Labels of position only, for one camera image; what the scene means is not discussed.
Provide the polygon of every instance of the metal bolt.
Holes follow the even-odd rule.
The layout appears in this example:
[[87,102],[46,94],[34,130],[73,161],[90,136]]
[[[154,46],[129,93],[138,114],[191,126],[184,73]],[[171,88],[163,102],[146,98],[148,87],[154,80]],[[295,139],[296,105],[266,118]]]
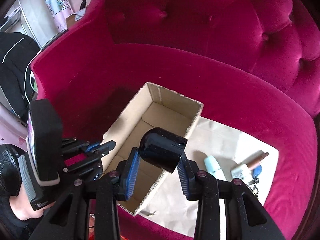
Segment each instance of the metal bolt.
[[115,177],[119,176],[119,172],[118,171],[110,171],[109,176],[112,178],[115,178]]
[[242,185],[242,180],[241,180],[241,179],[233,179],[232,181],[233,181],[233,183],[234,183],[235,185],[237,185],[237,186]]
[[75,186],[80,186],[82,184],[82,180],[81,179],[76,179],[74,182],[73,182],[73,185]]
[[205,177],[205,176],[207,176],[207,173],[206,173],[205,171],[199,170],[199,171],[197,172],[197,176],[199,176],[199,177]]

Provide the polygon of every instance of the tufted backrest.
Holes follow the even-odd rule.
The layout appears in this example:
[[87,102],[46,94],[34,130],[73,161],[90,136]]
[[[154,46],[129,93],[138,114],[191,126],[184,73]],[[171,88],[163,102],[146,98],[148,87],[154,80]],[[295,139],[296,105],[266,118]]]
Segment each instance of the tufted backrest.
[[320,32],[300,0],[106,0],[106,7],[115,43],[219,60],[269,82],[311,116],[320,112]]

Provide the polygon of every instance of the hello kitty curtain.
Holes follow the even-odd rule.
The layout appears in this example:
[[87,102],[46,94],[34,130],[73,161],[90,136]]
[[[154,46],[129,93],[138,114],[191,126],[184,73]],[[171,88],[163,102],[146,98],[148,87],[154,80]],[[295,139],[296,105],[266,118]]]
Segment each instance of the hello kitty curtain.
[[73,13],[68,0],[45,0],[59,32],[67,28],[66,19]]

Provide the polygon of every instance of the open cardboard box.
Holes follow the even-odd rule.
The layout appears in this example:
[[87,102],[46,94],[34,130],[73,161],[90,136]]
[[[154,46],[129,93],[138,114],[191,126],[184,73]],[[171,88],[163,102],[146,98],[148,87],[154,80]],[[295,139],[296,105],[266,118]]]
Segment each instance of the open cardboard box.
[[[115,170],[120,161],[129,157],[132,147],[139,147],[142,136],[154,127],[188,138],[202,109],[203,104],[198,101],[151,82],[145,83],[103,135],[102,143],[116,142],[116,147],[102,158],[103,170],[105,173]],[[168,172],[141,160],[133,196],[118,204],[135,216],[145,208],[167,175]]]

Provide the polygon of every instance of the sofa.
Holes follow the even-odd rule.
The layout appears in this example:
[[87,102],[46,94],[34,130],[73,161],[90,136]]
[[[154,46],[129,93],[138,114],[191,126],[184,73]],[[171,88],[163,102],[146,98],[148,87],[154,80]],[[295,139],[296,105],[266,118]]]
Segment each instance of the sofa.
[[[201,101],[203,117],[279,150],[264,207],[286,239],[311,239],[319,43],[300,0],[92,0],[31,68],[66,137],[102,139],[148,81]],[[129,240],[190,239],[123,210],[119,221]]]

